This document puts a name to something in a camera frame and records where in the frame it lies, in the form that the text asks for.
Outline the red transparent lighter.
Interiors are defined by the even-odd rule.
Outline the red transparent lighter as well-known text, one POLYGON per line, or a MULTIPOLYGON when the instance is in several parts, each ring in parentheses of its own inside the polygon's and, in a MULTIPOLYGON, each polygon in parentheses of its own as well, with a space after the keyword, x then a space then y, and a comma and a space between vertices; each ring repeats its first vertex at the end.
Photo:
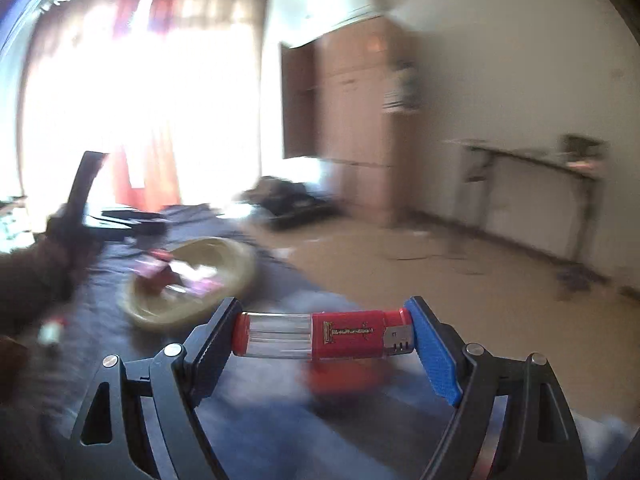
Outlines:
POLYGON ((414 350, 409 311, 243 312, 235 320, 235 356, 304 361, 381 359, 414 350))

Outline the cream plastic basin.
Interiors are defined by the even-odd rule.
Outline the cream plastic basin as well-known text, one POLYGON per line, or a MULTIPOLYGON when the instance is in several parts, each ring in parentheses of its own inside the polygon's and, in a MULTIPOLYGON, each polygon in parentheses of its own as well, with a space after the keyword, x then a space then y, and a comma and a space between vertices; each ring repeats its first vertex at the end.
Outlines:
POLYGON ((255 249, 231 238, 151 249, 132 265, 119 307, 142 330, 176 332, 208 320, 224 298, 243 296, 256 273, 255 249))

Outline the blue white quilted blanket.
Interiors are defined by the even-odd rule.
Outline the blue white quilted blanket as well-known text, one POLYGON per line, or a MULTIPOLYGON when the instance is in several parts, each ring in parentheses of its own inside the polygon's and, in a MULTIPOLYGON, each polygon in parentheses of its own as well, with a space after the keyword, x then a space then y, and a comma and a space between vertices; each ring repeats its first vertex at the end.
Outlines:
POLYGON ((196 414, 232 479, 417 479, 454 411, 416 356, 382 385, 314 396, 300 361, 232 356, 196 414))

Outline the blue cloth on floor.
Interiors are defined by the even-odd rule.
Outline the blue cloth on floor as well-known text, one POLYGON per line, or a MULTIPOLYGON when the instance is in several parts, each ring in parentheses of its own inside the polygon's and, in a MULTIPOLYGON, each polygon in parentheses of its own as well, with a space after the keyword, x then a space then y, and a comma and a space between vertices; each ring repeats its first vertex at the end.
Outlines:
POLYGON ((559 283, 559 293, 563 297, 572 296, 578 292, 590 292, 594 285, 606 285, 608 279, 582 264, 568 264, 561 266, 556 272, 559 283))

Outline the open black suitcase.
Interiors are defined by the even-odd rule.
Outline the open black suitcase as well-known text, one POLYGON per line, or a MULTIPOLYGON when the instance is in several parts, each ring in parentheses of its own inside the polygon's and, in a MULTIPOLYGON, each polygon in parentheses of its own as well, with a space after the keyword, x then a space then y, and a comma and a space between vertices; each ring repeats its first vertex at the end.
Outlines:
POLYGON ((250 218, 271 231, 294 229, 340 214, 332 200, 309 191, 302 182, 273 176, 260 177, 239 201, 252 208, 250 218))

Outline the black folding table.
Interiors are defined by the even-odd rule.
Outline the black folding table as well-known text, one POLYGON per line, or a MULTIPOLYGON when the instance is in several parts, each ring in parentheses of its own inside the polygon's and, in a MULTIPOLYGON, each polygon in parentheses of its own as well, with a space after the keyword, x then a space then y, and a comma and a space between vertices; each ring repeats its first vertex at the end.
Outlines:
POLYGON ((461 159, 451 219, 569 263, 586 262, 600 214, 605 163, 598 174, 566 166, 560 140, 518 148, 453 140, 461 159))

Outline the black box on table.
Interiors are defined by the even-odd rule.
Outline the black box on table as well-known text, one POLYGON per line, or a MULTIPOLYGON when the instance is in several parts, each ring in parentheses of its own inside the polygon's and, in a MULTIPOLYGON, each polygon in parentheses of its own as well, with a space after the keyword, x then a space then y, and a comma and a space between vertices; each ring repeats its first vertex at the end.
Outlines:
POLYGON ((564 133, 560 140, 561 158, 566 166, 598 174, 608 157, 608 142, 577 133, 564 133))

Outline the wooden wardrobe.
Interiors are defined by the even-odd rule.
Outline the wooden wardrobe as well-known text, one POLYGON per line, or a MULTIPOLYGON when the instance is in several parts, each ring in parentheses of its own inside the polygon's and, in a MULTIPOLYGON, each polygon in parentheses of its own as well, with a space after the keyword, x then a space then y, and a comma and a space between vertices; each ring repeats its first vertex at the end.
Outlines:
POLYGON ((315 157, 326 192, 380 226, 408 217, 416 196, 417 113, 383 110, 385 79, 416 60, 416 36, 385 16, 280 47, 283 155, 315 157))

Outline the white bag on wardrobe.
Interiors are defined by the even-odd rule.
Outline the white bag on wardrobe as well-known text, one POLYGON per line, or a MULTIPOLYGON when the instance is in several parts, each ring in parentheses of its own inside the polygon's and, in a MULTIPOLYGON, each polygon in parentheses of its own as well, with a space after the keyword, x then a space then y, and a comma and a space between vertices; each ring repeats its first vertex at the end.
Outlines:
POLYGON ((385 79, 383 110, 386 113, 417 113, 421 107, 421 83, 416 64, 400 61, 385 79))

